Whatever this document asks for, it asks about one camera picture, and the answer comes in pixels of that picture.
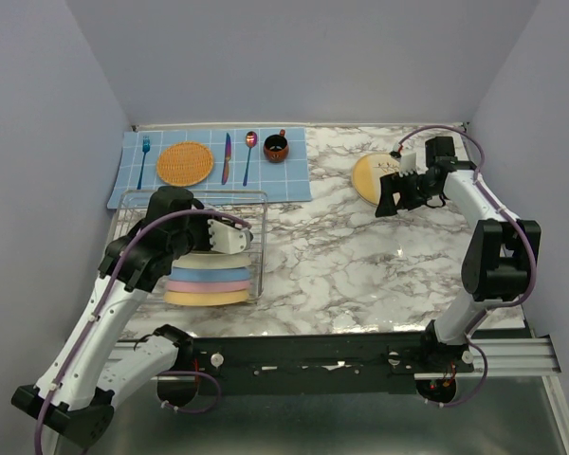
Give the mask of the cream and yellow plate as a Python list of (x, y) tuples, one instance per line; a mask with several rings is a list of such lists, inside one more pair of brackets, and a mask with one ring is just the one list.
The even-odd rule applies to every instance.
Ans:
[(365, 202), (377, 206), (381, 189), (380, 178), (397, 173), (398, 162), (389, 154), (368, 154), (361, 157), (352, 169), (352, 185), (359, 197)]

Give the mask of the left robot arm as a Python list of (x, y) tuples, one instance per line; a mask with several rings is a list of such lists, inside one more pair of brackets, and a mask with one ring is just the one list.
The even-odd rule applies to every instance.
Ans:
[(64, 347), (34, 384), (18, 387), (11, 398), (36, 421), (35, 453), (43, 451), (45, 428), (90, 448), (116, 408), (152, 376), (190, 367), (190, 349), (162, 335), (113, 368), (106, 362), (124, 326), (171, 272), (174, 260), (207, 238), (210, 216), (191, 191), (163, 186), (151, 195), (144, 218), (107, 246), (88, 303)]

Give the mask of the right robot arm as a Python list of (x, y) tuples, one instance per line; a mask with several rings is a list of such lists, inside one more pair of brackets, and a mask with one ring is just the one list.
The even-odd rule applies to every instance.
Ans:
[(451, 137), (426, 142), (422, 173), (415, 156), (402, 148), (397, 144), (391, 152), (397, 172), (379, 180), (376, 216), (394, 216), (439, 197), (453, 202), (473, 230), (461, 265), (462, 291), (407, 351), (414, 365), (436, 372), (462, 361), (468, 338), (490, 311), (518, 306), (531, 294), (541, 227), (509, 211), (487, 187), (479, 165), (456, 156)]

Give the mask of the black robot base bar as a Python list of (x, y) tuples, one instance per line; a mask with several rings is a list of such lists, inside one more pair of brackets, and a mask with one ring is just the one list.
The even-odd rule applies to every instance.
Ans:
[(468, 345), (422, 332), (185, 337), (173, 368), (207, 373), (225, 395), (413, 393), (416, 376), (470, 373)]

